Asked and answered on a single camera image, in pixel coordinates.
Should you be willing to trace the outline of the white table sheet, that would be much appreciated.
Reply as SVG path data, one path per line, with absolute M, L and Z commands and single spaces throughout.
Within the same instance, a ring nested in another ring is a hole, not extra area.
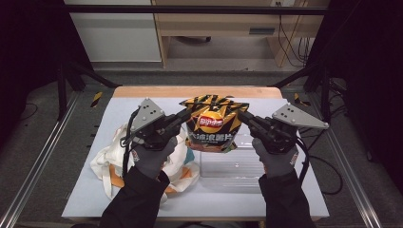
M 103 183 L 90 168 L 97 153 L 112 142 L 116 129 L 129 120 L 141 103 L 140 98 L 114 97 L 106 107 L 101 125 L 90 148 L 86 162 L 62 214 L 69 219 L 98 218 L 109 205 Z M 249 134 L 246 125 L 240 132 Z M 196 151 L 195 162 L 200 164 Z M 262 220 L 265 201 L 259 193 L 225 193 L 203 187 L 200 179 L 181 193 L 168 196 L 158 214 L 159 220 Z

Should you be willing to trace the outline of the black curtain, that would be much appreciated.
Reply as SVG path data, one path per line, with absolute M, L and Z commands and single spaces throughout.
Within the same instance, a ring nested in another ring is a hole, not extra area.
M 403 0 L 330 0 L 310 60 L 347 84 L 346 105 L 403 191 Z
M 91 63 L 65 0 L 0 0 L 0 146 L 32 90 L 57 80 L 63 57 Z

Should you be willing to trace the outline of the black metal stand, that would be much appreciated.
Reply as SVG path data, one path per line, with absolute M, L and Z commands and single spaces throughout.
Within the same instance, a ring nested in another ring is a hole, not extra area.
M 67 114 L 67 89 L 66 82 L 70 84 L 74 91 L 82 91 L 86 87 L 86 83 L 82 79 L 82 75 L 86 75 L 91 79 L 99 82 L 101 85 L 109 88 L 116 88 L 119 85 L 97 74 L 93 69 L 86 68 L 75 62 L 60 64 L 57 69 L 57 85 L 59 99 L 59 116 L 61 120 Z
M 326 122 L 331 120 L 331 111 L 329 103 L 330 91 L 330 73 L 323 64 L 311 64 L 297 71 L 291 76 L 273 84 L 273 87 L 282 88 L 292 83 L 294 80 L 307 76 L 303 89 L 306 92 L 314 92 L 318 86 L 321 86 L 320 95 L 320 113 Z

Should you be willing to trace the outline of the wooden desk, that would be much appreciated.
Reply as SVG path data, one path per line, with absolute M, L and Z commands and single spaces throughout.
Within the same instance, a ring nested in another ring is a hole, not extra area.
M 151 0 L 154 6 L 242 6 L 316 8 L 329 6 L 331 0 Z M 252 14 L 165 14 L 156 13 L 160 50 L 164 59 L 168 39 L 175 36 L 246 36 L 264 37 L 278 67 L 297 52 L 292 44 L 298 38 L 314 38 L 321 15 L 252 15 Z

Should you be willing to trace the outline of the clear plastic container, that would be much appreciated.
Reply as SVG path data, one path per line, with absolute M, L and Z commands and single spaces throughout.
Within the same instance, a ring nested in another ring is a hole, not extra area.
M 238 134 L 236 149 L 227 153 L 200 153 L 203 187 L 225 193 L 259 193 L 259 178 L 264 173 L 252 146 L 253 138 L 246 133 Z

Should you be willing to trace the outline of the person's right hand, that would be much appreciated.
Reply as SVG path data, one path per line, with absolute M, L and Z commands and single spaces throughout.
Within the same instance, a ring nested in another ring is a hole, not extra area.
M 267 178 L 284 176 L 295 170 L 298 157 L 297 148 L 294 146 L 285 154 L 271 154 L 266 151 L 263 142 L 255 138 L 252 145 L 259 156 L 259 161 L 264 166 Z

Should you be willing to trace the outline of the person's left hand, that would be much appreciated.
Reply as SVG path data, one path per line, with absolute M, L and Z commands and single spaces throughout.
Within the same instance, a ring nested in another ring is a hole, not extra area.
M 156 179 L 162 171 L 167 157 L 174 152 L 177 143 L 177 138 L 172 137 L 161 151 L 152 151 L 143 145 L 137 145 L 134 148 L 138 157 L 138 160 L 135 161 L 135 167 L 145 176 Z

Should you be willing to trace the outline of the black horizontal frame bar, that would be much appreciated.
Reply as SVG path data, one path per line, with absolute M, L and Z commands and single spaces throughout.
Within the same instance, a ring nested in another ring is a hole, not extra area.
M 238 6 L 65 5 L 65 9 L 69 12 L 83 13 L 325 15 L 328 12 L 327 8 Z

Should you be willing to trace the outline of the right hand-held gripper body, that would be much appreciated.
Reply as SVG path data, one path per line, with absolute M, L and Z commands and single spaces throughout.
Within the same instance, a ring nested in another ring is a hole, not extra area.
M 288 103 L 271 116 L 256 117 L 257 139 L 267 152 L 285 154 L 297 144 L 297 131 L 302 127 L 328 129 L 329 124 Z

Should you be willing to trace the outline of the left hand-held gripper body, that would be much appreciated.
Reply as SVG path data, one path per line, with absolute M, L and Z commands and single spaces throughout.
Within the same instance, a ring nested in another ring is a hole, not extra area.
M 151 99 L 144 99 L 130 124 L 129 141 L 141 144 L 148 150 L 161 151 L 169 140 L 179 133 L 175 114 L 165 112 Z

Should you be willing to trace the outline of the black yellow chips bag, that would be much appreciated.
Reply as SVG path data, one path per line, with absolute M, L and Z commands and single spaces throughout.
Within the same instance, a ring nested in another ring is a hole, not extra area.
M 181 105 L 191 111 L 185 140 L 189 148 L 211 153 L 227 153 L 237 148 L 235 138 L 241 126 L 238 114 L 248 110 L 248 103 L 219 95 L 201 95 Z

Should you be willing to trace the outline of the white tote bag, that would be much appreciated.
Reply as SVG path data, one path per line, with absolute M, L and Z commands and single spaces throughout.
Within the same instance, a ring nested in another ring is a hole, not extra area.
M 123 155 L 125 149 L 120 145 L 120 139 L 126 135 L 127 124 L 121 125 L 114 134 L 112 142 L 100 150 L 90 162 L 90 167 L 99 180 L 103 182 L 106 195 L 112 200 L 117 191 L 125 183 L 122 179 Z M 169 177 L 160 204 L 166 203 L 170 194 L 181 193 L 196 183 L 200 177 L 200 167 L 194 162 L 193 151 L 185 145 L 187 133 L 181 128 L 177 136 L 175 151 L 163 165 L 163 171 Z

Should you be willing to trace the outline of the yellow black hazard tape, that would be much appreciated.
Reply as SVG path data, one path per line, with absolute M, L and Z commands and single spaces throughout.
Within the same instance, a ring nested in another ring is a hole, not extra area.
M 310 102 L 302 101 L 297 93 L 294 94 L 294 101 L 295 101 L 295 104 L 311 106 Z
M 103 95 L 103 92 L 97 92 L 93 97 L 93 100 L 92 100 L 92 103 L 91 103 L 90 107 L 96 107 L 97 104 L 99 103 L 102 95 Z

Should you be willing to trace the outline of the metal floor rail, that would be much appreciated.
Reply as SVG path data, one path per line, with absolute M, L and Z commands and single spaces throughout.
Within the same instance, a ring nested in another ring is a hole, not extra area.
M 42 172 L 48 163 L 48 159 L 52 155 L 56 144 L 63 134 L 80 96 L 80 92 L 71 93 L 71 97 L 67 103 L 66 113 L 63 114 L 61 119 L 56 122 L 50 135 L 47 138 L 46 143 L 42 147 L 42 150 L 40 151 L 35 163 L 29 170 L 29 173 L 25 177 L 24 182 L 19 188 L 8 210 L 0 218 L 0 228 L 13 228 L 14 224 L 18 220 L 36 183 L 40 179 L 40 176 L 42 175 Z
M 316 93 L 310 94 L 309 98 L 313 102 L 313 108 L 317 114 L 324 118 L 329 124 L 339 109 L 344 108 L 344 103 L 340 95 L 324 95 L 320 98 Z M 347 187 L 349 194 L 355 204 L 355 209 L 361 216 L 366 228 L 383 228 L 377 213 L 375 212 L 361 182 L 358 179 L 353 167 L 349 163 L 335 131 L 329 127 L 325 131 L 325 136 L 330 150 L 336 161 L 338 171 L 341 175 L 344 185 Z

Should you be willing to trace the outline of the white cabinet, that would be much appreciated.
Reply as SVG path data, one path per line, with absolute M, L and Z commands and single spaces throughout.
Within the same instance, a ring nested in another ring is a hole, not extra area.
M 152 13 L 71 13 L 87 56 L 98 62 L 160 62 Z

